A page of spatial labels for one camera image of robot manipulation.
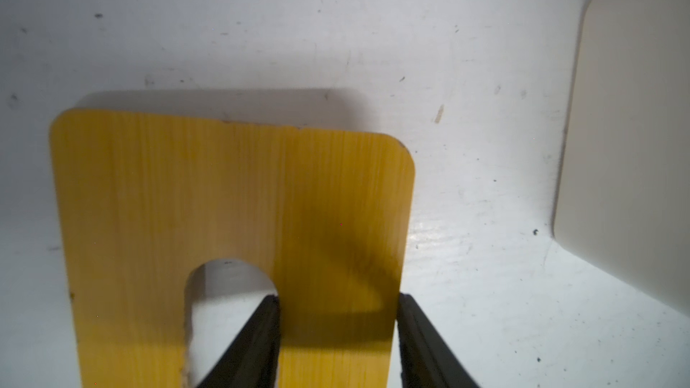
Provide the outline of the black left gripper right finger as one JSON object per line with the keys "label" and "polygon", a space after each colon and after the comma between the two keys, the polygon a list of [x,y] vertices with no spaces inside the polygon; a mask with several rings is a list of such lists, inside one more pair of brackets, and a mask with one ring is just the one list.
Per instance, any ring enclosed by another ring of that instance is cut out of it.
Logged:
{"label": "black left gripper right finger", "polygon": [[399,295],[396,321],[402,387],[479,388],[411,295]]}

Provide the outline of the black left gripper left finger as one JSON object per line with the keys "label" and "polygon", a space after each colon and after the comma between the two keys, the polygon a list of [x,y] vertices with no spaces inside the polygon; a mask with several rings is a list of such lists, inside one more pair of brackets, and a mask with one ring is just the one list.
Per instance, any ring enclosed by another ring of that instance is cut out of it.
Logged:
{"label": "black left gripper left finger", "polygon": [[280,355],[280,300],[265,296],[198,387],[275,387]]}

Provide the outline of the yellow tissue box lid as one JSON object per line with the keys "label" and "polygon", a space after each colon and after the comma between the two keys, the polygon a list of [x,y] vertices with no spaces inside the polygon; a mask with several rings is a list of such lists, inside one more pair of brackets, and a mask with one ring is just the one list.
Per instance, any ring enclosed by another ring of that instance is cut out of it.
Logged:
{"label": "yellow tissue box lid", "polygon": [[185,287],[224,259],[278,290],[281,386],[386,385],[415,177],[400,141],[73,109],[50,149],[84,386],[181,386]]}

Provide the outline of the white plastic tissue box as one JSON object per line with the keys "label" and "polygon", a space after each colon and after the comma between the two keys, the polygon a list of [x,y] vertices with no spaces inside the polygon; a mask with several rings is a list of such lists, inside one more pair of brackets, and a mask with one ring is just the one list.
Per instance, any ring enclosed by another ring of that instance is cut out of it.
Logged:
{"label": "white plastic tissue box", "polygon": [[555,241],[689,311],[689,0],[589,0]]}

